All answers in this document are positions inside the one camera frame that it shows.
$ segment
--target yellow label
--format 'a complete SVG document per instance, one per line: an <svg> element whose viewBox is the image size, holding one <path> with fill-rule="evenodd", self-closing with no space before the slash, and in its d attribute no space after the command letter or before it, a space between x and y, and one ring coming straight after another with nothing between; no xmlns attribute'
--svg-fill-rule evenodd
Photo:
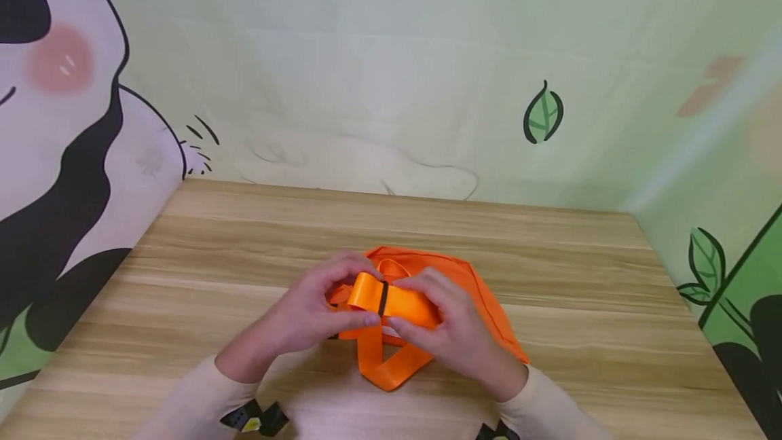
<svg viewBox="0 0 782 440"><path fill-rule="evenodd" d="M242 428L242 433L247 433L248 431L258 431L259 429L261 429L261 419L259 419L257 416L253 416L253 418L247 420L245 428Z"/></svg>

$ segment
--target left hand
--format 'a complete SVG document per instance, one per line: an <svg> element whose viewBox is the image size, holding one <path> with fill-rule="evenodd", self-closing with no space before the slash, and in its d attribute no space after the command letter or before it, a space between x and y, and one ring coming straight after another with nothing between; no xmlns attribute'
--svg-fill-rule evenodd
<svg viewBox="0 0 782 440"><path fill-rule="evenodd" d="M355 328L375 326L380 316L367 311L334 312L326 301L331 289L353 284L359 272L382 278L365 256L345 251L304 272L258 321L233 338L215 359L226 377L258 382L279 354L314 347Z"/></svg>

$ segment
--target pink cheek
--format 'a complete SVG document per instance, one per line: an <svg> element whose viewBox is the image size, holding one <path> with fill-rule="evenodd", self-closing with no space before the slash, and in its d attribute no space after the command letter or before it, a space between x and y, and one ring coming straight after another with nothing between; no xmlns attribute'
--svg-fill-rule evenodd
<svg viewBox="0 0 782 440"><path fill-rule="evenodd" d="M73 94L92 83L92 50L87 39L67 24L52 25L27 60L27 77L52 94Z"/></svg>

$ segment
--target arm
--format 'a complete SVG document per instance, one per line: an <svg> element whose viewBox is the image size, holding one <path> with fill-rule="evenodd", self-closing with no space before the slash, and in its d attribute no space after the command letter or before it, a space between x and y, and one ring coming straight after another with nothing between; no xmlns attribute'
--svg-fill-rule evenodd
<svg viewBox="0 0 782 440"><path fill-rule="evenodd" d="M220 419L255 399L258 385L280 354L313 347L333 334L378 325L374 312L333 312L324 296L352 284L359 272L377 277L361 255L344 253L306 272L272 308L217 355L187 374L134 440L231 440Z"/></svg>
<svg viewBox="0 0 782 440"><path fill-rule="evenodd" d="M611 439L551 379L495 343L469 295L446 276L426 269L393 285L424 293L443 315L434 330L392 317L394 330L445 367L478 380L499 403L504 423L522 439Z"/></svg>

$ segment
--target green leaf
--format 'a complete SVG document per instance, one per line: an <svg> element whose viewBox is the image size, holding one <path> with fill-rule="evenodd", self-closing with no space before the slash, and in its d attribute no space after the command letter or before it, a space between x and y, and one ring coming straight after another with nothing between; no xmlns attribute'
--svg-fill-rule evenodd
<svg viewBox="0 0 782 440"><path fill-rule="evenodd" d="M690 270L711 296L725 279L725 252L722 245L703 228L690 230Z"/></svg>
<svg viewBox="0 0 782 440"><path fill-rule="evenodd" d="M548 81L542 81L542 90L524 113L524 136L533 145L548 141L559 129L564 113L559 95L548 89Z"/></svg>
<svg viewBox="0 0 782 440"><path fill-rule="evenodd" d="M709 289L706 289L699 282L689 282L689 284L680 285L676 287L676 291L679 291L679 294L689 302L700 306L706 306L711 301Z"/></svg>

